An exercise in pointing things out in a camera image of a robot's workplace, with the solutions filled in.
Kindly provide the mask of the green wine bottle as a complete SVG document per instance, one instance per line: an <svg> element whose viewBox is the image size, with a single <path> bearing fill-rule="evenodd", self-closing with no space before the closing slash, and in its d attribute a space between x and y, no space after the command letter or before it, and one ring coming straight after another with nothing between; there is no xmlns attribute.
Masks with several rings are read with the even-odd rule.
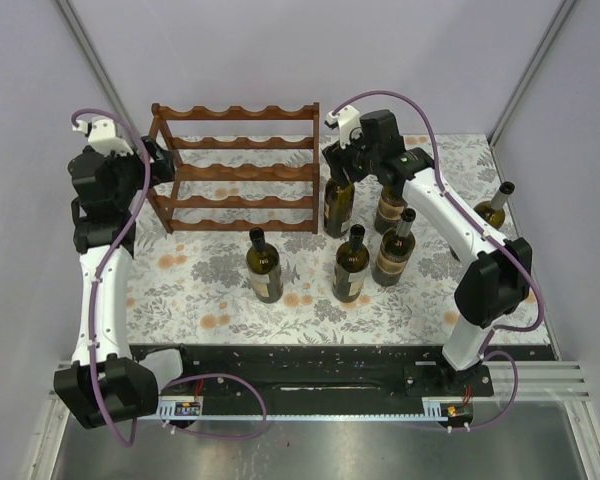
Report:
<svg viewBox="0 0 600 480"><path fill-rule="evenodd" d="M342 188L333 178L326 182L323 228L330 237L342 237L349 230L354 196L355 186L353 184Z"/></svg>

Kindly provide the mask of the brown wooden wine rack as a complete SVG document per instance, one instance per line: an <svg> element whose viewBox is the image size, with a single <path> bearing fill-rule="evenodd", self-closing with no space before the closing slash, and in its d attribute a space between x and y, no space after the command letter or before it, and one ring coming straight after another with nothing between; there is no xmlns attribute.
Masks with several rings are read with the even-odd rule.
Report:
<svg viewBox="0 0 600 480"><path fill-rule="evenodd" d="M177 111L166 105L154 103L151 106L152 122L149 135L155 139L161 138L167 149L174 154L175 179L168 196L160 195L154 190L148 194L148 202L157 218L168 233L176 231L248 231L261 228L272 232L310 232L316 234L319 230L319 196L320 196L320 152L319 152L319 120L320 104L314 102L304 105L295 111L285 110L277 105L269 105L259 111L247 110L242 106L230 106L224 111L213 111L205 106L194 106L187 111ZM310 121L312 134L297 141L285 140L273 136L263 141L252 140L246 136L238 136L233 140L224 141L215 137L205 136L197 141L188 141L172 133L169 123L174 121ZM298 167L275 163L267 166L256 166L251 163L235 167L212 164L199 167L183 162L182 150L307 150L312 154L312 160ZM231 194L224 199L212 200L204 196L193 195L186 199L178 197L180 187L186 182L308 182L312 193L299 199L289 200L267 195L261 199L248 200L237 194ZM188 223L174 218L178 210L191 209L234 209L234 210L308 210L312 217L298 224L286 223L280 220L269 220L264 223L249 222L237 219L230 223L219 223L211 219L202 219L197 223Z"/></svg>

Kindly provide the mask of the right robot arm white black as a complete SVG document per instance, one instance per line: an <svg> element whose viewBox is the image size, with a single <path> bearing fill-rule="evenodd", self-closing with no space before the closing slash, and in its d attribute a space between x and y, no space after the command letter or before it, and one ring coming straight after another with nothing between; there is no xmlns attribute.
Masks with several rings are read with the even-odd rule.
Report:
<svg viewBox="0 0 600 480"><path fill-rule="evenodd" d="M468 369L482 360L501 317L529 295L531 246L524 239L508 239L469 209L437 174L428 153L406 147L391 111L361 114L347 105L327 113L325 124L339 133L338 141L323 151L332 177L347 186L374 176L423 215L462 264L454 293L460 317L442 348L446 364L434 373L442 393L458 395L470 385Z"/></svg>

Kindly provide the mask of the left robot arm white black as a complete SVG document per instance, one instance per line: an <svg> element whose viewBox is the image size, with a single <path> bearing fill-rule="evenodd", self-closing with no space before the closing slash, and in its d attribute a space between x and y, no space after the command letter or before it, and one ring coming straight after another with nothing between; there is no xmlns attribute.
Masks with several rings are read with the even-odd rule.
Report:
<svg viewBox="0 0 600 480"><path fill-rule="evenodd" d="M70 161L76 196L71 202L73 242L83 280L80 331L71 365L54 374L55 393L86 429L156 413L167 387L192 391L194 367L177 348L134 360L127 335L127 283L134 259L132 201L143 187L174 178L172 154L142 139L149 159L129 145L98 152L87 146Z"/></svg>

